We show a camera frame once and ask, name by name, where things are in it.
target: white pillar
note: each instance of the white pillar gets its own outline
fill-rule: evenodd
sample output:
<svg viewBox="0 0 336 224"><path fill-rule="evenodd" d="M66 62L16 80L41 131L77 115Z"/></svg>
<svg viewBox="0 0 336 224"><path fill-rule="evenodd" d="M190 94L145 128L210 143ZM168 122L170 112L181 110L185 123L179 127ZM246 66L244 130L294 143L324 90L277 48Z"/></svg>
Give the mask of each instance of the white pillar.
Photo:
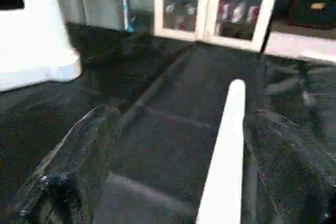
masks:
<svg viewBox="0 0 336 224"><path fill-rule="evenodd" d="M35 31L45 42L57 50L71 49L67 31L57 0L24 0L25 11Z"/></svg>
<svg viewBox="0 0 336 224"><path fill-rule="evenodd" d="M197 224L240 224L245 89L242 80L234 80L230 84L198 209Z"/></svg>
<svg viewBox="0 0 336 224"><path fill-rule="evenodd" d="M24 0L22 10L0 10L0 91L81 74L57 0Z"/></svg>

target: white door frame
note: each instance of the white door frame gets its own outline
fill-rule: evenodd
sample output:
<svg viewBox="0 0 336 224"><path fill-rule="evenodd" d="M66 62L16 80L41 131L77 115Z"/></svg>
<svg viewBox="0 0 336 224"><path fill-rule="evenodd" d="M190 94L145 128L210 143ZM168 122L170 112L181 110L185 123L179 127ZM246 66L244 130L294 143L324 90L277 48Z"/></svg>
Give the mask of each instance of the white door frame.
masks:
<svg viewBox="0 0 336 224"><path fill-rule="evenodd" d="M208 0L198 0L196 28L194 32L163 28L164 0L154 0L154 35L194 41L203 39Z"/></svg>
<svg viewBox="0 0 336 224"><path fill-rule="evenodd" d="M215 25L219 0L209 0L204 40L211 44L260 51L275 0L262 0L260 12L252 40L220 37L215 35Z"/></svg>

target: glass cabinet door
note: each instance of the glass cabinet door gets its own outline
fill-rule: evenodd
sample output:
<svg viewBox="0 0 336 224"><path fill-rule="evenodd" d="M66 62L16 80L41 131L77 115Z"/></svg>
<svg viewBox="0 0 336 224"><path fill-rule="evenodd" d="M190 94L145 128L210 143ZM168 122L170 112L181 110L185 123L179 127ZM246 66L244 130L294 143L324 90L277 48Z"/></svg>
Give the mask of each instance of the glass cabinet door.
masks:
<svg viewBox="0 0 336 224"><path fill-rule="evenodd" d="M154 0L155 35L203 39L207 0Z"/></svg>
<svg viewBox="0 0 336 224"><path fill-rule="evenodd" d="M260 51L275 0L209 0L205 40Z"/></svg>

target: white baseboard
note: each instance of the white baseboard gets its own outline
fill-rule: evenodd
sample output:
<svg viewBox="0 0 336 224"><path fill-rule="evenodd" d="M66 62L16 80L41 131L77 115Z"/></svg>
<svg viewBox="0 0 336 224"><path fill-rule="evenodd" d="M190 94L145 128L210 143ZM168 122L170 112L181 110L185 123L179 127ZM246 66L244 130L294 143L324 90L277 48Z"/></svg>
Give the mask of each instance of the white baseboard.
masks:
<svg viewBox="0 0 336 224"><path fill-rule="evenodd" d="M0 68L0 92L45 81L71 81L80 74L80 57L75 50L68 51L64 56L57 55L55 60L50 61L49 59L48 62L43 60L38 62L33 60L8 61Z"/></svg>
<svg viewBox="0 0 336 224"><path fill-rule="evenodd" d="M265 53L286 58L335 63L336 40L272 31Z"/></svg>

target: items behind glass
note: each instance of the items behind glass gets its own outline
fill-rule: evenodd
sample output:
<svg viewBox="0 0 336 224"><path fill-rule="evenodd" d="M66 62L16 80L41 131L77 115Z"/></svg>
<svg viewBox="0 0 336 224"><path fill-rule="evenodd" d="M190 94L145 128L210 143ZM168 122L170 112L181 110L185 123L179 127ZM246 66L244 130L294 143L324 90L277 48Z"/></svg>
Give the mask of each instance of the items behind glass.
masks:
<svg viewBox="0 0 336 224"><path fill-rule="evenodd" d="M172 3L165 8L164 27L195 31L197 5L193 2Z"/></svg>
<svg viewBox="0 0 336 224"><path fill-rule="evenodd" d="M252 40L259 9L244 1L219 0L215 35Z"/></svg>

